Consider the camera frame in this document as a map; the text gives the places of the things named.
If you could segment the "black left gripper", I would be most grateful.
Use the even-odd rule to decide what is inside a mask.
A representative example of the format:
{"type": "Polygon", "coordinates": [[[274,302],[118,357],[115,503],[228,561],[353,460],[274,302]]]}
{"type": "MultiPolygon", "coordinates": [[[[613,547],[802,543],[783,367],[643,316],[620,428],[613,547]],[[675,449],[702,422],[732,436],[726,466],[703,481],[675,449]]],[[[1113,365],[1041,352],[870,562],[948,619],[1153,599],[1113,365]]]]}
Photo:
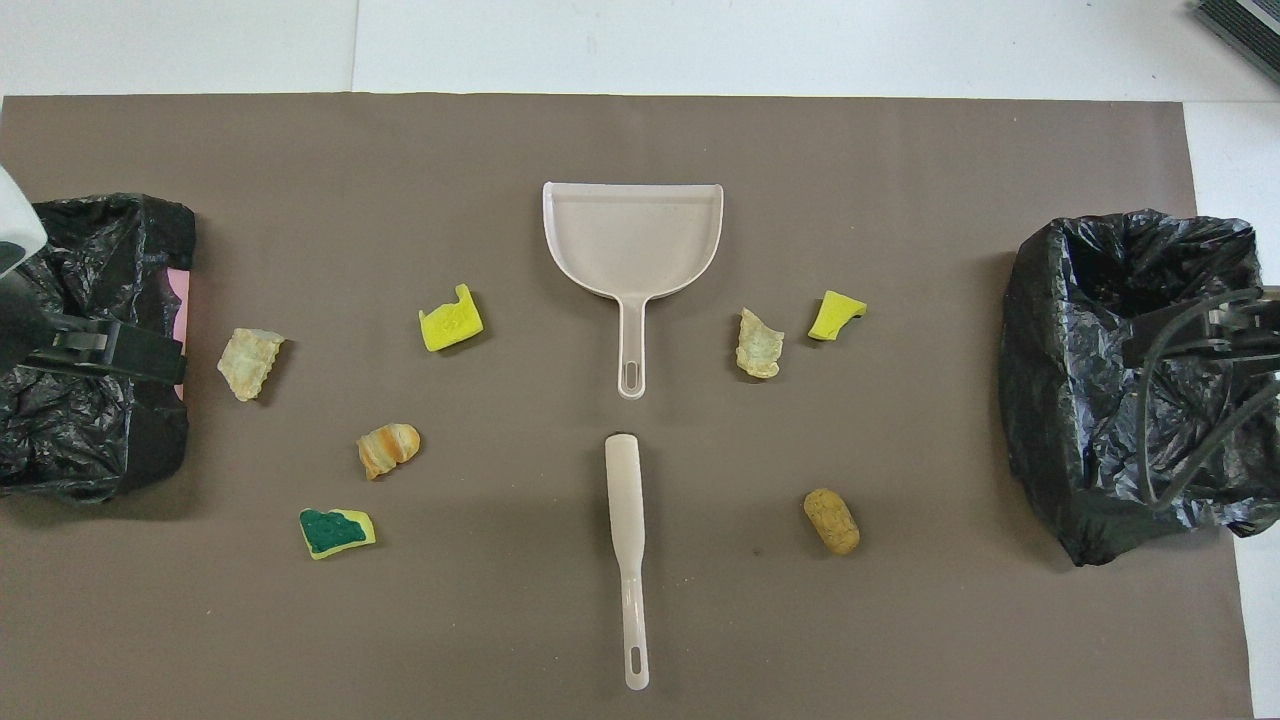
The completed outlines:
{"type": "Polygon", "coordinates": [[[1,373],[40,351],[40,368],[77,377],[120,377],[180,386],[180,341],[114,319],[45,316],[37,290],[17,270],[1,279],[1,373]]]}

